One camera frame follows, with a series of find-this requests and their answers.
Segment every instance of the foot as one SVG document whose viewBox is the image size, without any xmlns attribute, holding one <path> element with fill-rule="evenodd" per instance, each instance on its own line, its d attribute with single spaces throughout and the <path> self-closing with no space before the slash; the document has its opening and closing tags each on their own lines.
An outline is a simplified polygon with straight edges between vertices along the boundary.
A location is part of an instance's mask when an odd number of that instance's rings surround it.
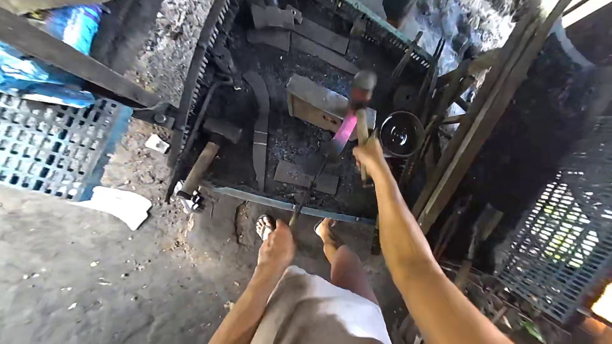
<svg viewBox="0 0 612 344">
<path fill-rule="evenodd" d="M 266 241 L 268 235 L 273 232 L 274 225 L 274 219 L 270 215 L 264 214 L 257 218 L 257 222 L 255 222 L 255 230 L 257 230 L 259 237 L 263 241 Z"/>
<path fill-rule="evenodd" d="M 315 233 L 323 240 L 323 244 L 332 244 L 338 247 L 336 244 L 336 238 L 332 231 L 329 229 L 336 224 L 335 220 L 332 220 L 328 217 L 322 219 L 317 226 L 315 227 Z"/>
</svg>

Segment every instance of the wooden handle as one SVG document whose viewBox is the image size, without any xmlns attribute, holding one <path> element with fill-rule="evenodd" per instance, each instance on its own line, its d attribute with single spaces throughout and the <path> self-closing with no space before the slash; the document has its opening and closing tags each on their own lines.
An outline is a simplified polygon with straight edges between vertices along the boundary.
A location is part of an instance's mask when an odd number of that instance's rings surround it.
<svg viewBox="0 0 612 344">
<path fill-rule="evenodd" d="M 359 146 L 365 145 L 368 141 L 368 120 L 367 113 L 365 109 L 359 109 L 355 112 L 355 116 L 357 117 L 357 142 Z M 365 165 L 361 165 L 361 181 L 364 184 L 368 180 L 368 174 L 365 171 Z"/>
<path fill-rule="evenodd" d="M 179 192 L 180 196 L 191 198 L 193 191 L 198 187 L 202 174 L 208 170 L 208 167 L 212 163 L 212 159 L 215 158 L 218 151 L 219 145 L 216 143 L 209 141 L 206 144 L 206 147 L 204 147 L 202 153 L 200 153 L 198 160 L 195 162 L 195 164 L 193 164 L 193 168 L 191 171 L 189 171 L 185 184 L 183 184 L 183 188 L 181 188 L 181 191 Z"/>
</svg>

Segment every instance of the person's leg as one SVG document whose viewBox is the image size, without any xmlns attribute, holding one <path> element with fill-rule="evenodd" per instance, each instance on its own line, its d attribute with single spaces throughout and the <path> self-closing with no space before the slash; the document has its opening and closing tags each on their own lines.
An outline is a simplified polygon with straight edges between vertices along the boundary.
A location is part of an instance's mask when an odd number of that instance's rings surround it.
<svg viewBox="0 0 612 344">
<path fill-rule="evenodd" d="M 332 284 L 378 304 L 361 260 L 348 246 L 339 243 L 329 228 L 330 221 L 324 219 L 315 231 L 323 240 L 323 252 L 332 266 Z"/>
</svg>

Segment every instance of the person's arm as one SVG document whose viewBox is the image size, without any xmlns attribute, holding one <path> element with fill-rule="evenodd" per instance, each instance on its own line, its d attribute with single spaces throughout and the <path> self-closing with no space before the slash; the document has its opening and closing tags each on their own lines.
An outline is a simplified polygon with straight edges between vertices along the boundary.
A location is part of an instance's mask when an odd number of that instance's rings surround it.
<svg viewBox="0 0 612 344">
<path fill-rule="evenodd" d="M 374 180 L 382 254 L 425 341 L 511 343 L 444 275 L 404 202 L 378 140 L 368 140 L 353 154 Z"/>
<path fill-rule="evenodd" d="M 289 227 L 281 220 L 276 230 L 259 248 L 257 267 L 247 289 L 234 305 L 210 344 L 250 343 L 266 309 L 268 298 L 295 254 L 295 244 Z"/>
</svg>

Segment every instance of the person's hand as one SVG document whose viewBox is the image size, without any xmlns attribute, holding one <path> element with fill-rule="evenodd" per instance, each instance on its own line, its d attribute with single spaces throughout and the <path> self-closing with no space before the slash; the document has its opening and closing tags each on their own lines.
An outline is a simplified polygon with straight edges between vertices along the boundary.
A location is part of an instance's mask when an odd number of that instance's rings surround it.
<svg viewBox="0 0 612 344">
<path fill-rule="evenodd" d="M 296 245 L 289 226 L 276 220 L 276 230 L 268 235 L 259 248 L 257 268 L 273 274 L 282 274 L 291 264 L 296 253 Z"/>
<path fill-rule="evenodd" d="M 363 146 L 353 148 L 353 155 L 357 161 L 357 168 L 361 168 L 362 164 L 365 165 L 365 170 L 370 176 L 387 166 L 383 156 L 383 147 L 375 135 L 371 136 Z"/>
</svg>

